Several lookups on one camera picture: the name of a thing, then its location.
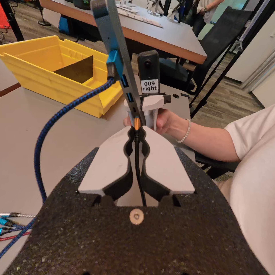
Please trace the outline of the yellow plastic bin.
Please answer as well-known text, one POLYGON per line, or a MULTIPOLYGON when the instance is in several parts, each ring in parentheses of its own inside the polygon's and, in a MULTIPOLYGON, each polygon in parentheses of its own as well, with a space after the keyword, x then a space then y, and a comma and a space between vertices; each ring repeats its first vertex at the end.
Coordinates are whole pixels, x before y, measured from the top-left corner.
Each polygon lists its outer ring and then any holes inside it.
POLYGON ((107 54, 58 36, 1 45, 0 56, 22 87, 65 105, 107 82, 107 54), (55 73, 90 56, 93 76, 85 81, 55 73))

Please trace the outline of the black mesh office chair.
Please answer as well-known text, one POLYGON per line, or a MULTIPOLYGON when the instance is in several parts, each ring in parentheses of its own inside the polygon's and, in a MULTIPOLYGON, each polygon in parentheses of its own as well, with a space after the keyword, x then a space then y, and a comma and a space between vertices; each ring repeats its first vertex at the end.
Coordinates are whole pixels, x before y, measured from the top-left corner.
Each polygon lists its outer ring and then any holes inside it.
POLYGON ((160 83, 185 91, 191 95, 197 94, 202 87, 205 77, 217 58, 235 42, 244 28, 251 11, 225 9, 216 24, 200 40, 200 44, 207 54, 203 64, 195 65, 188 61, 181 64, 180 58, 176 62, 160 58, 160 83))

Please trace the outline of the orange traffic cone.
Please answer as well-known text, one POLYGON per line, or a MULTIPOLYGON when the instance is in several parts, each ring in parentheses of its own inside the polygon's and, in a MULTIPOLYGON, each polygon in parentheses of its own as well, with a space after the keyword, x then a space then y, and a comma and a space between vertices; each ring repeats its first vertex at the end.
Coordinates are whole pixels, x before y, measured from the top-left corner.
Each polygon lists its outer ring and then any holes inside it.
POLYGON ((0 4, 0 29, 11 29, 11 26, 8 22, 7 16, 0 4))

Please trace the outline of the person's right hand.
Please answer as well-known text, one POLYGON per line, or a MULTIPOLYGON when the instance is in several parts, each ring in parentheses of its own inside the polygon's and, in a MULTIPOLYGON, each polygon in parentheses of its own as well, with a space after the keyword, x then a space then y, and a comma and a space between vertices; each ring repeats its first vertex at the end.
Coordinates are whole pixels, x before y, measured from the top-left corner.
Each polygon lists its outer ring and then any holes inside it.
POLYGON ((168 134, 177 140, 186 139, 191 129, 189 120, 180 118, 168 109, 160 108, 158 111, 157 129, 158 134, 168 134))

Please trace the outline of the person's right forearm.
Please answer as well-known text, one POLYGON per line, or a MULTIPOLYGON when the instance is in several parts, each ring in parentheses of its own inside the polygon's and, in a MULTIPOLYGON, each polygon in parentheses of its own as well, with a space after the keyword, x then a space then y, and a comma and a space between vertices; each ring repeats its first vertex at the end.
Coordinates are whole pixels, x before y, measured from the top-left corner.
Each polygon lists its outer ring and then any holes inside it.
POLYGON ((191 127, 184 143, 213 160, 240 162, 229 132, 221 128, 210 128, 191 122, 191 127))

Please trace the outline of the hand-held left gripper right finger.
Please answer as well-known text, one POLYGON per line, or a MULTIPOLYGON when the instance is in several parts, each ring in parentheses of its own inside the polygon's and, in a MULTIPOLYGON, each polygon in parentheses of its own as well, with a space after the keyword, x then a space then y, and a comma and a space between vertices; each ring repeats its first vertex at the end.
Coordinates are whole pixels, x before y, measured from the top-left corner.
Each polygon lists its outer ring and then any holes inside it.
POLYGON ((193 194, 195 188, 176 152, 164 137, 147 126, 141 127, 144 156, 141 183, 150 196, 193 194))

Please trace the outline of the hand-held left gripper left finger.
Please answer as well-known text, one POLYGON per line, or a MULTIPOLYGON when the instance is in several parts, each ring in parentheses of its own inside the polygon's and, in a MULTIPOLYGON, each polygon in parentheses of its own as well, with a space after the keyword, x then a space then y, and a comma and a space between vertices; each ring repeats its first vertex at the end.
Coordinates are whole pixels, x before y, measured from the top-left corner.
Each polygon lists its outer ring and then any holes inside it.
POLYGON ((132 142, 133 127, 127 126, 102 143, 78 188, 79 193, 126 194, 133 182, 132 142))

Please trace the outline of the person in white shirt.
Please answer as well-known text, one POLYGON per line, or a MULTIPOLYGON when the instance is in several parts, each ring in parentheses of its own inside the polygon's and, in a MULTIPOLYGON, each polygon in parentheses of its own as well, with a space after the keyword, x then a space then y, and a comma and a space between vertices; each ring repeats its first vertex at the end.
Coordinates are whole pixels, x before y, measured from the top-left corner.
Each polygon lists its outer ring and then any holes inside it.
POLYGON ((232 178, 217 183, 242 233, 269 274, 275 273, 275 106, 231 122, 241 160, 232 178))

